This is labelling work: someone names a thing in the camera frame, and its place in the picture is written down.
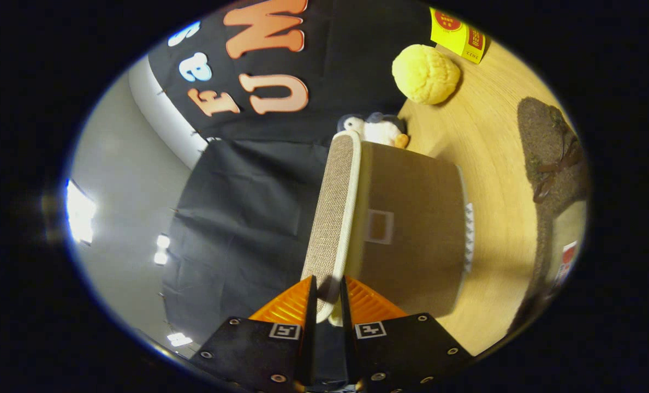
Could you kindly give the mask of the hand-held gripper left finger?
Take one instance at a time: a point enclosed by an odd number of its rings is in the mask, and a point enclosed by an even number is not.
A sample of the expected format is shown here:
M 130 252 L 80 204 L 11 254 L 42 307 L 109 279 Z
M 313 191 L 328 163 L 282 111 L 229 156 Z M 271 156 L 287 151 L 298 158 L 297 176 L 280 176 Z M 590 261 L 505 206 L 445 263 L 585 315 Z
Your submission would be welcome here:
M 313 383 L 316 314 L 309 276 L 249 318 L 227 318 L 191 364 L 237 392 L 304 392 Z

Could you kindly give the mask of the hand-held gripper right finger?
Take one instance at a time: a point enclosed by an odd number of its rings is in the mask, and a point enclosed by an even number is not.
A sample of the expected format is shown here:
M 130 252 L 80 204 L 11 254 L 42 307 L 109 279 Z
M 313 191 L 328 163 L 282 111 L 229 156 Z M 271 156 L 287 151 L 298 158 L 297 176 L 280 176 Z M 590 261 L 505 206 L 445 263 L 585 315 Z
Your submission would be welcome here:
M 474 360 L 436 318 L 408 314 L 358 279 L 342 279 L 340 306 L 356 392 L 431 392 Z

